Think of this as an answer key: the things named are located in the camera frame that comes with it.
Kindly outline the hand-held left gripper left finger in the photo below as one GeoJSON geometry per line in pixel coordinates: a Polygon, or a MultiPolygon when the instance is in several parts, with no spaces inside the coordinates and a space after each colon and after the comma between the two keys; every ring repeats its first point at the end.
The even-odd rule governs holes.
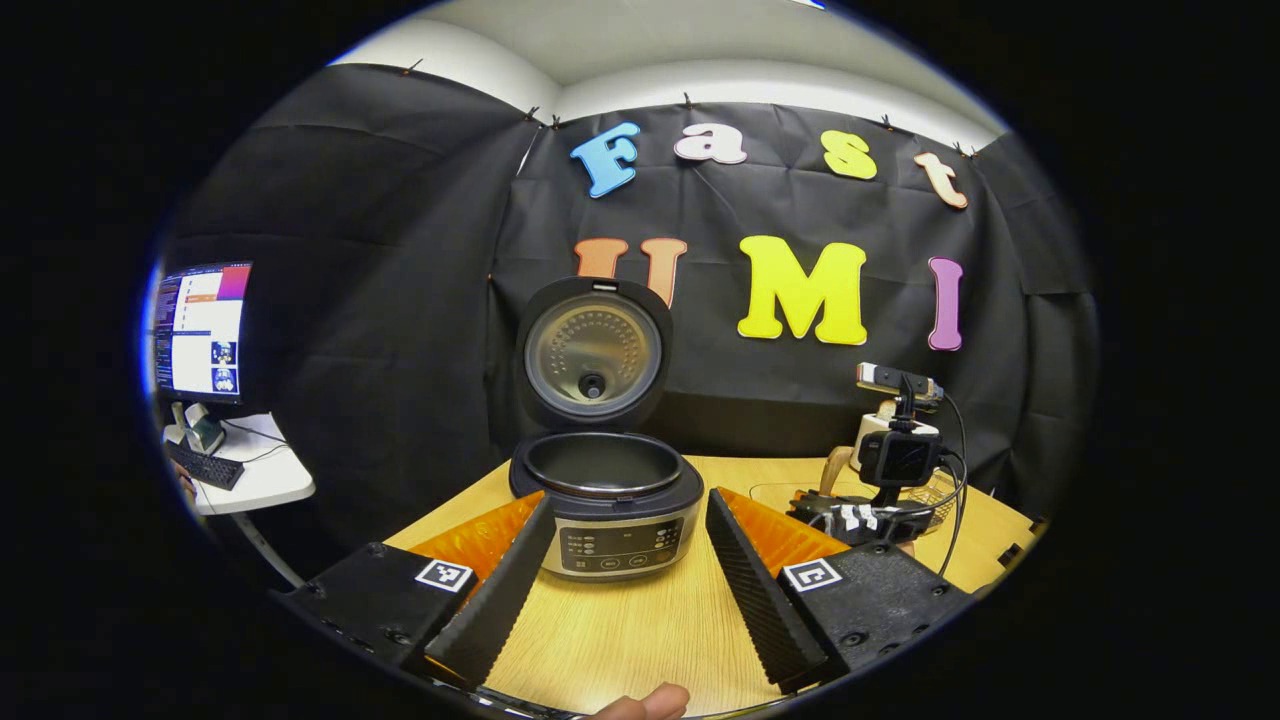
{"type": "Polygon", "coordinates": [[[556,533],[543,492],[411,550],[367,543],[276,601],[364,657],[475,691],[489,676],[556,533]]]}

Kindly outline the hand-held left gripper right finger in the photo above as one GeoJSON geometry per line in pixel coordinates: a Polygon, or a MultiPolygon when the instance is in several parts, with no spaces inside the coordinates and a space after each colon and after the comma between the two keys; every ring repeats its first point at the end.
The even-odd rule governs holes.
{"type": "Polygon", "coordinates": [[[870,669],[977,597],[892,543],[850,547],[727,488],[705,528],[769,683],[797,693],[870,669]]]}

